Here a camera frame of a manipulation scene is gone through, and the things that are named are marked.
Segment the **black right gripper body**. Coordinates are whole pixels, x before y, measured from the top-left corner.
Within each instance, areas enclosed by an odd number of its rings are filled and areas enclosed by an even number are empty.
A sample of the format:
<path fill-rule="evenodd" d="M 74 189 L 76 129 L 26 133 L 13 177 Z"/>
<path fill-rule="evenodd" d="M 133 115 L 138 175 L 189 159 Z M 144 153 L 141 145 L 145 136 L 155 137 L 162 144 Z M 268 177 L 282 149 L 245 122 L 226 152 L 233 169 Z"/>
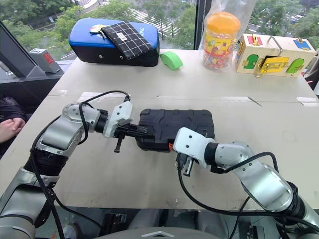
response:
<path fill-rule="evenodd" d="M 194 163 L 197 159 L 183 153 L 178 153 L 176 157 L 177 170 L 182 171 L 184 176 L 190 176 Z"/>

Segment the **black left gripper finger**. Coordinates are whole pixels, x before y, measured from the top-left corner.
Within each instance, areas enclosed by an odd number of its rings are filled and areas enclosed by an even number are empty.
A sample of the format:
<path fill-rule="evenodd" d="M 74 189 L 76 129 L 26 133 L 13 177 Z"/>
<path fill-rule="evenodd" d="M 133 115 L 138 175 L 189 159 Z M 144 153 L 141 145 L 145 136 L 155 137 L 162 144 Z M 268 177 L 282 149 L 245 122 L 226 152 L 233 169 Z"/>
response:
<path fill-rule="evenodd" d="M 140 125 L 130 125 L 129 136 L 135 137 L 135 138 L 146 138 L 146 139 L 153 139 L 155 137 L 152 131 Z"/>
<path fill-rule="evenodd" d="M 119 153 L 120 152 L 120 148 L 121 148 L 121 144 L 122 144 L 122 141 L 123 141 L 124 137 L 118 137 L 118 141 L 117 141 L 117 144 L 116 144 L 116 147 L 114 149 L 114 152 L 115 153 Z"/>

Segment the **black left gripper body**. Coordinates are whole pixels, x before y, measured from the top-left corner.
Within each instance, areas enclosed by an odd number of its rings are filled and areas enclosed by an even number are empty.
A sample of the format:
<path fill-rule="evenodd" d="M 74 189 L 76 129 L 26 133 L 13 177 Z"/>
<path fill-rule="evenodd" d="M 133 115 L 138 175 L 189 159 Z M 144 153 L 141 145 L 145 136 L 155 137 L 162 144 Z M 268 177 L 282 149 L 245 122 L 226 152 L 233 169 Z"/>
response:
<path fill-rule="evenodd" d="M 126 136 L 132 136 L 132 125 L 130 123 L 125 125 L 117 125 L 113 137 L 123 139 Z"/>

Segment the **person's bare hand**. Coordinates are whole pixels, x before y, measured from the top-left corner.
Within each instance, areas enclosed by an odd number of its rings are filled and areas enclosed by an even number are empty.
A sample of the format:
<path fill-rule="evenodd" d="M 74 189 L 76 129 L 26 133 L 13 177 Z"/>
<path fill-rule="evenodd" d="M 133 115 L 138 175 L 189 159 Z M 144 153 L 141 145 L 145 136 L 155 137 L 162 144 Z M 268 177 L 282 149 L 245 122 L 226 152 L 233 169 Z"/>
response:
<path fill-rule="evenodd" d="M 0 142 L 4 143 L 16 136 L 25 126 L 21 118 L 7 119 L 0 123 Z"/>

